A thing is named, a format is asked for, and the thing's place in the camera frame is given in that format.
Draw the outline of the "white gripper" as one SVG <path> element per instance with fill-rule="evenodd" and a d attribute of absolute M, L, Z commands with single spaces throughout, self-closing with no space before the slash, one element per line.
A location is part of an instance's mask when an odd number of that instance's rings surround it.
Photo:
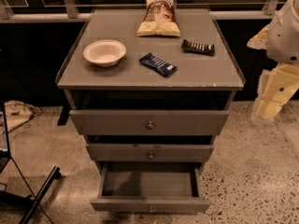
<path fill-rule="evenodd" d="M 273 120 L 299 89 L 299 65 L 278 63 L 265 77 L 262 99 L 255 99 L 252 115 L 254 118 Z"/>

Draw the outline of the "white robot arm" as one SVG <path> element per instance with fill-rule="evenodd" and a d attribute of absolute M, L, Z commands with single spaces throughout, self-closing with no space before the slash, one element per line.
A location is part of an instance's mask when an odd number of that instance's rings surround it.
<path fill-rule="evenodd" d="M 255 117 L 273 119 L 299 90 L 299 0 L 287 0 L 247 46 L 265 49 L 267 57 L 278 63 L 261 74 L 254 106 Z"/>

